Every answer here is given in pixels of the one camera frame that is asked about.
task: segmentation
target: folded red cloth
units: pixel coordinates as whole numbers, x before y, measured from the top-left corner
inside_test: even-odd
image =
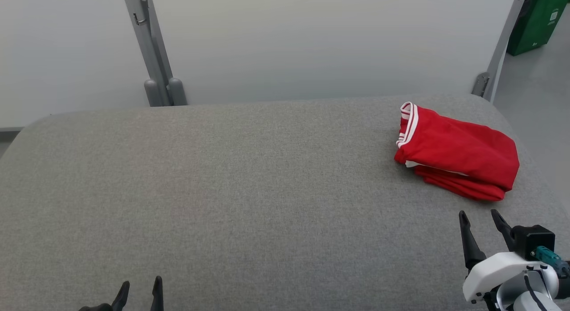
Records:
[[[500,201],[519,169],[515,142],[483,125],[440,116],[406,102],[395,160],[426,183],[474,200]]]

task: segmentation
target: black cable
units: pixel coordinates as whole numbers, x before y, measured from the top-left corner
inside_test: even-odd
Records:
[[[544,285],[544,288],[548,292],[548,295],[550,295],[550,292],[548,291],[548,287],[546,286],[546,281],[544,281],[544,276],[542,275],[542,271],[536,271],[536,273],[539,274],[540,280],[542,280],[542,284]]]
[[[527,285],[527,290],[529,290],[529,292],[531,293],[531,297],[533,297],[533,300],[535,300],[536,305],[538,305],[538,308],[540,309],[540,311],[547,311],[547,309],[544,307],[542,302],[540,302],[540,300],[538,299],[538,297],[534,293],[534,290],[531,287],[531,283],[529,281],[529,275],[528,274],[525,274],[525,285]]]

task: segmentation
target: gray fabric surface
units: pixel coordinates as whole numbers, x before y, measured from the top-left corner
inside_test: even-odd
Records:
[[[491,208],[542,224],[570,258],[568,217],[519,144],[514,190],[477,203],[393,160],[412,101],[512,136],[472,95],[106,110],[51,116],[0,160],[0,309],[482,310],[462,296],[458,212],[487,256]]]

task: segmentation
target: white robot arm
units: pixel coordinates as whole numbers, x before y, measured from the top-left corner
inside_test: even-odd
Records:
[[[509,251],[486,258],[473,238],[471,224],[460,212],[466,301],[484,301],[489,311],[558,311],[554,299],[570,296],[568,264],[554,252],[554,233],[540,225],[511,228],[491,210]]]

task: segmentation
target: gray floor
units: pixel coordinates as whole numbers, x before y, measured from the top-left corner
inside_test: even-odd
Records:
[[[516,57],[507,54],[494,104],[570,212],[569,6],[547,45]]]

